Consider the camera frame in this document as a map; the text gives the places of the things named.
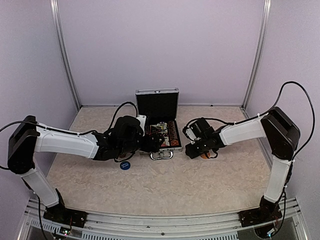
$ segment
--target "back wall panel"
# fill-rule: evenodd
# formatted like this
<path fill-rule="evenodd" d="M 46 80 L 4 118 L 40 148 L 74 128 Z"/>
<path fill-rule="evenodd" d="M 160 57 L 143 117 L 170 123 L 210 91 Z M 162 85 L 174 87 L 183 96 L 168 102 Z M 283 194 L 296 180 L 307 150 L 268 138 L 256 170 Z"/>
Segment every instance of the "back wall panel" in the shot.
<path fill-rule="evenodd" d="M 263 0 L 60 0 L 83 105 L 134 100 L 136 89 L 178 87 L 180 104 L 241 105 Z"/>

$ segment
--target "table surface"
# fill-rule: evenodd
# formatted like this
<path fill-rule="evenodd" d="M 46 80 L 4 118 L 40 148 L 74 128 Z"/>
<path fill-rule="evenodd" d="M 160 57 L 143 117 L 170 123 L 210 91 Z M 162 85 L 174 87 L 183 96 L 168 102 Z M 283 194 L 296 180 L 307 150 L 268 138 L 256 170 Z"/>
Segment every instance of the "table surface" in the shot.
<path fill-rule="evenodd" d="M 83 107 L 72 131 L 104 132 L 116 107 Z M 118 117 L 134 115 L 123 107 Z M 181 130 L 194 118 L 244 119 L 238 107 L 179 106 L 177 125 L 182 145 L 189 141 Z M 214 129 L 219 122 L 210 121 Z M 129 215 L 193 215 L 257 207 L 268 184 L 270 170 L 256 139 L 221 148 L 216 159 L 188 158 L 175 152 L 172 159 L 152 161 L 136 154 L 129 170 L 113 160 L 94 161 L 57 154 L 48 173 L 65 205 L 87 211 Z"/>

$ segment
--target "wall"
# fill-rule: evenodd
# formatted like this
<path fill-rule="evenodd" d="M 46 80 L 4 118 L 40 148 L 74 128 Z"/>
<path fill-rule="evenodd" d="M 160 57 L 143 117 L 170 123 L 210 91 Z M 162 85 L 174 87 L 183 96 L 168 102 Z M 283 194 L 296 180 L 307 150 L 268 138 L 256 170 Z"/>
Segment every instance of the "wall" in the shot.
<path fill-rule="evenodd" d="M 320 2 L 272 1 L 262 59 L 248 113 L 267 110 L 277 98 L 281 85 L 297 81 L 313 100 L 320 119 Z M 301 130 L 301 143 L 310 134 L 312 115 L 307 98 L 297 86 L 288 86 L 278 104 Z M 288 186 L 289 197 L 298 200 L 311 235 L 319 239 L 320 229 L 320 129 L 316 123 L 311 142 L 299 153 Z"/>
<path fill-rule="evenodd" d="M 263 0 L 59 0 L 83 105 L 178 87 L 180 104 L 241 105 Z"/>
<path fill-rule="evenodd" d="M 39 122 L 68 128 L 76 115 L 60 57 L 49 1 L 1 1 L 0 126 L 35 115 Z M 8 139 L 0 134 L 0 165 L 7 166 Z M 52 154 L 36 156 L 47 173 Z M 29 191 L 20 177 L 0 170 L 0 239 L 15 238 Z"/>

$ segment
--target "blue round object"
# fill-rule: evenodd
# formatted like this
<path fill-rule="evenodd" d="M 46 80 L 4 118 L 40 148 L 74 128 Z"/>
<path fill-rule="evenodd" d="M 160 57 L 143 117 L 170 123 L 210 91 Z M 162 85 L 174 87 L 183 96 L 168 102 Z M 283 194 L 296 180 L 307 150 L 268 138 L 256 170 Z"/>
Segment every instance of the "blue round object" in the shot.
<path fill-rule="evenodd" d="M 120 164 L 120 168 L 122 170 L 128 170 L 130 168 L 131 164 L 130 162 L 128 161 L 123 161 L 121 164 Z"/>

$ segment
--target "marble-patterned tabletop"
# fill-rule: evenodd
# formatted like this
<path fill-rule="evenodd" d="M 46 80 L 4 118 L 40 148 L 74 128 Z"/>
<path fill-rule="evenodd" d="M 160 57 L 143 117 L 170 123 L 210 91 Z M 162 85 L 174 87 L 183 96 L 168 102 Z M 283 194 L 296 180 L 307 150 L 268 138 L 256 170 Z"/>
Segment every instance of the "marble-patterned tabletop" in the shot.
<path fill-rule="evenodd" d="M 116 107 L 83 107 L 71 130 L 104 132 Z M 118 117 L 134 115 L 123 107 Z M 179 106 L 177 125 L 182 145 L 189 141 L 181 130 L 194 118 L 244 119 L 238 107 Z M 219 122 L 210 121 L 213 128 Z M 189 159 L 175 152 L 170 160 L 153 161 L 136 154 L 131 168 L 120 169 L 113 160 L 94 161 L 57 154 L 48 173 L 49 182 L 61 192 L 67 207 L 129 215 L 193 215 L 241 210 L 259 205 L 269 180 L 257 140 L 221 148 L 216 159 Z"/>

